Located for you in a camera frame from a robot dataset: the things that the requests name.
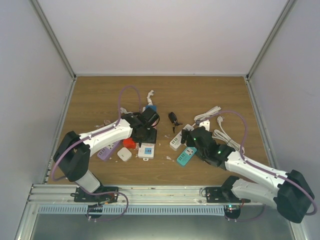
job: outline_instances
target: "wire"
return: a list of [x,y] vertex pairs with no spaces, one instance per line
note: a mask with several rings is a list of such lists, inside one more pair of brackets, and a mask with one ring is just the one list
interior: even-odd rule
[[101,124],[101,125],[96,125],[95,127],[96,127],[97,129],[100,129],[100,128],[105,127],[105,126],[107,126],[107,125],[109,125],[109,124],[111,124],[111,121],[110,121],[110,120],[104,120],[104,121],[103,121],[103,124]]
[[131,111],[127,111],[127,109],[125,109],[124,107],[120,107],[120,112],[121,114],[132,114]]
[[[118,216],[115,216],[113,218],[106,218],[106,219],[95,219],[94,221],[95,222],[109,222],[109,221],[112,221],[112,220],[116,220],[118,218],[121,218],[128,210],[128,207],[129,207],[129,199],[128,197],[120,192],[120,191],[105,191],[105,192],[99,192],[99,193],[91,193],[91,192],[88,192],[87,190],[85,190],[83,187],[80,187],[86,194],[89,194],[89,195],[93,195],[93,196],[99,196],[99,195],[106,195],[106,194],[119,194],[119,195],[122,195],[124,196],[125,200],[126,200],[126,205],[125,205],[125,208],[123,210],[123,212],[121,214],[119,214]],[[90,213],[90,208],[88,208],[88,211],[87,211],[87,214],[86,214],[86,217],[88,218],[88,220],[90,220],[90,216],[89,216],[89,213]]]
[[199,121],[199,120],[204,120],[206,118],[211,118],[211,117],[213,117],[214,114],[217,114],[220,110],[221,110],[221,107],[215,106],[215,107],[211,108],[209,111],[195,116],[194,121],[196,122],[197,120]]
[[240,208],[242,209],[243,206],[245,205],[245,200],[243,198],[241,198],[241,202],[242,202],[242,205],[240,206]]
[[275,178],[280,178],[280,179],[282,179],[282,180],[285,180],[286,182],[288,182],[288,183],[292,184],[293,186],[295,186],[297,189],[299,189],[299,190],[311,201],[311,203],[312,203],[312,205],[313,205],[313,211],[312,211],[312,212],[307,212],[305,215],[307,215],[307,216],[315,215],[315,214],[317,213],[317,211],[318,211],[317,203],[316,203],[315,200],[309,195],[309,193],[307,193],[307,191],[304,190],[301,186],[299,186],[299,185],[298,185],[297,183],[295,183],[294,181],[288,179],[287,177],[278,175],[278,174],[276,174],[276,173],[274,173],[274,172],[272,172],[272,171],[266,170],[266,169],[264,169],[264,168],[262,168],[262,167],[260,167],[260,166],[255,165],[254,163],[246,160],[242,149],[243,149],[243,147],[244,147],[244,144],[245,144],[245,141],[246,141],[246,138],[247,138],[247,135],[248,135],[248,125],[247,125],[246,120],[244,119],[244,117],[243,117],[240,113],[238,113],[238,112],[236,112],[236,111],[232,111],[232,110],[223,110],[223,111],[219,111],[219,112],[215,113],[214,115],[212,115],[212,116],[210,116],[210,117],[207,117],[207,118],[201,120],[201,122],[204,122],[204,121],[206,121],[206,120],[209,120],[210,118],[213,118],[213,117],[215,117],[215,116],[218,116],[218,115],[221,115],[221,114],[224,114],[224,113],[232,113],[232,114],[237,115],[239,118],[241,118],[241,120],[242,120],[242,122],[243,122],[243,124],[244,124],[244,134],[243,134],[243,139],[242,139],[241,144],[240,144],[240,149],[241,149],[241,151],[239,151],[239,152],[240,152],[240,155],[241,155],[241,158],[243,159],[243,161],[244,161],[245,163],[249,164],[250,166],[252,166],[252,167],[260,170],[260,171],[263,171],[263,172],[265,172],[265,173],[267,173],[267,174],[270,174],[270,175],[274,176]]
[[160,122],[160,115],[158,114],[158,121],[155,125],[152,125],[152,127],[155,128],[159,124],[159,122]]
[[168,114],[168,117],[170,119],[170,122],[173,123],[172,130],[173,133],[175,133],[176,127],[182,125],[182,123],[178,122],[178,118],[173,111]]
[[205,190],[206,190],[205,188],[203,188],[203,189],[200,190],[200,195],[201,195],[201,197],[203,197],[203,198],[206,198],[206,197],[207,197],[206,195],[203,194],[203,192],[204,192]]
[[222,122],[224,121],[224,117],[223,116],[218,116],[218,118],[216,119],[220,129],[222,131],[219,131],[218,129],[215,129],[213,131],[213,138],[214,139],[219,139],[221,141],[224,141],[228,146],[234,148],[236,151],[240,152],[240,144],[237,143],[236,141],[232,140],[232,138],[226,133],[226,131],[222,128]]
[[236,222],[238,222],[238,223],[246,223],[246,222],[256,221],[256,220],[260,219],[260,218],[264,215],[265,211],[266,211],[266,205],[263,205],[262,211],[259,213],[259,215],[258,215],[258,216],[255,216],[255,217],[253,217],[253,218],[249,218],[249,219],[239,219],[239,220],[237,220],[237,219],[234,219],[234,218],[229,218],[229,217],[227,217],[226,215],[224,215],[224,217],[225,217],[225,219],[227,219],[228,221],[234,220],[235,223],[236,223]]
[[75,148],[75,146],[83,143],[84,141],[86,141],[86,140],[88,140],[88,139],[90,139],[90,138],[92,138],[92,137],[98,136],[98,135],[100,135],[100,134],[106,133],[106,132],[114,129],[114,128],[119,124],[119,122],[120,122],[120,120],[121,120],[121,107],[120,107],[120,106],[121,106],[121,97],[122,97],[123,92],[124,92],[126,89],[128,89],[128,88],[133,88],[133,89],[136,91],[136,93],[137,93],[137,95],[138,95],[138,98],[139,98],[139,112],[141,113],[141,98],[140,98],[139,90],[138,90],[135,86],[133,86],[133,85],[125,86],[125,87],[120,91],[120,94],[119,94],[119,97],[118,97],[118,119],[117,119],[116,123],[115,123],[113,126],[107,128],[107,129],[103,129],[103,130],[101,130],[101,131],[98,131],[98,132],[92,134],[91,136],[86,136],[86,137],[84,137],[84,138],[76,141],[76,142],[75,142],[74,144],[72,144],[71,146],[69,146],[69,147],[61,154],[61,156],[58,158],[58,160],[55,162],[55,164],[54,164],[53,167],[52,167],[51,179],[52,179],[54,182],[59,181],[59,180],[61,180],[61,179],[64,179],[64,178],[66,177],[66,176],[61,176],[61,177],[59,177],[59,178],[55,178],[55,173],[56,173],[56,170],[57,170],[57,168],[58,168],[58,165],[60,164],[60,162],[62,161],[62,159],[68,154],[68,152],[69,152],[71,149]]
[[148,102],[148,106],[153,105],[152,100],[151,100],[150,97],[154,95],[154,92],[155,92],[155,91],[151,90],[151,91],[148,93],[148,96],[146,97],[146,101]]

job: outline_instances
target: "white cord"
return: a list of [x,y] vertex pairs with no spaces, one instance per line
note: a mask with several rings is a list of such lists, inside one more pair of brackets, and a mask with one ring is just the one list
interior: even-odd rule
[[209,111],[205,112],[204,114],[200,114],[200,115],[195,116],[194,121],[196,122],[197,120],[203,120],[203,119],[209,118],[212,115],[219,112],[220,110],[221,110],[221,107],[215,106],[215,107],[211,108]]
[[128,111],[124,107],[120,107],[120,113],[121,114],[128,114]]
[[231,137],[229,137],[229,135],[225,132],[225,130],[222,128],[222,122],[224,121],[224,117],[222,116],[218,116],[218,118],[216,119],[216,121],[218,122],[218,125],[220,127],[220,129],[222,130],[219,131],[218,129],[213,131],[213,138],[214,139],[219,139],[221,141],[224,141],[229,147],[234,148],[236,151],[240,150],[240,144],[236,143],[234,140],[232,140]]
[[95,125],[95,127],[99,129],[99,128],[105,127],[109,124],[111,124],[110,120],[104,120],[102,125]]
[[149,93],[148,93],[148,96],[146,97],[146,101],[148,102],[148,106],[151,106],[151,105],[153,105],[153,103],[152,103],[152,101],[151,101],[151,96],[153,96],[154,95],[154,91],[153,90],[151,90]]

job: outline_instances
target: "robotic arm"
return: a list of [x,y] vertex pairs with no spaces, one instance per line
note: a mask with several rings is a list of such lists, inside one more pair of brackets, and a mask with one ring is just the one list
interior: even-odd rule
[[248,182],[237,176],[230,176],[221,186],[222,195],[227,201],[231,199],[250,199],[263,203],[294,223],[301,223],[311,205],[310,199],[296,186],[287,182],[293,181],[315,198],[304,176],[292,170],[290,173],[277,170],[248,157],[242,158],[240,152],[226,144],[217,144],[212,133],[204,126],[192,131],[182,130],[181,143],[197,149],[195,153],[208,164],[234,172],[256,182]]
[[55,162],[74,143],[84,140],[61,159],[59,167],[70,182],[76,182],[89,193],[103,192],[101,182],[88,170],[89,159],[97,151],[114,142],[132,138],[134,142],[156,143],[157,130],[152,124],[159,119],[159,115],[147,108],[143,113],[127,113],[116,122],[95,131],[76,134],[68,132],[53,156]]
[[[63,138],[53,160],[56,163],[59,162],[59,168],[70,182],[76,182],[85,190],[77,193],[81,196],[79,199],[85,199],[83,202],[103,202],[107,198],[101,193],[118,189],[104,187],[88,170],[90,157],[103,147],[130,137],[139,144],[155,144],[157,130],[152,127],[152,124],[157,120],[159,115],[149,107],[143,113],[127,113],[119,121],[95,131],[79,135],[71,131]],[[67,152],[68,148],[81,140],[83,140],[81,143]],[[232,199],[250,199],[263,203],[276,208],[283,217],[294,223],[300,223],[307,214],[311,200],[296,186],[286,181],[286,179],[293,181],[314,199],[313,192],[300,172],[292,170],[287,173],[248,157],[243,160],[240,152],[232,147],[217,144],[212,138],[212,133],[204,126],[192,131],[183,129],[181,143],[185,142],[188,147],[196,148],[195,154],[208,164],[240,174],[255,182],[230,176],[221,186],[222,195],[227,202],[232,202]],[[86,192],[100,194],[100,196],[89,198]]]

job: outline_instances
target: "white power strip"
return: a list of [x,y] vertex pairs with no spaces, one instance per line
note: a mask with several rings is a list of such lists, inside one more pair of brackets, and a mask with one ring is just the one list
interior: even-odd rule
[[[192,131],[194,130],[194,127],[187,124],[184,126],[183,129]],[[182,130],[174,137],[174,139],[172,139],[172,141],[170,142],[170,148],[177,151],[178,148],[181,146],[181,138],[182,138]]]
[[155,145],[153,143],[141,143],[138,150],[138,157],[145,161],[153,159],[155,156]]

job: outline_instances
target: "blue device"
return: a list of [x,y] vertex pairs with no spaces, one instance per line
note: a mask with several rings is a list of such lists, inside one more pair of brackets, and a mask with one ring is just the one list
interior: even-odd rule
[[193,155],[196,153],[197,149],[195,147],[188,146],[176,159],[178,164],[181,166],[185,166],[189,160],[193,157]]

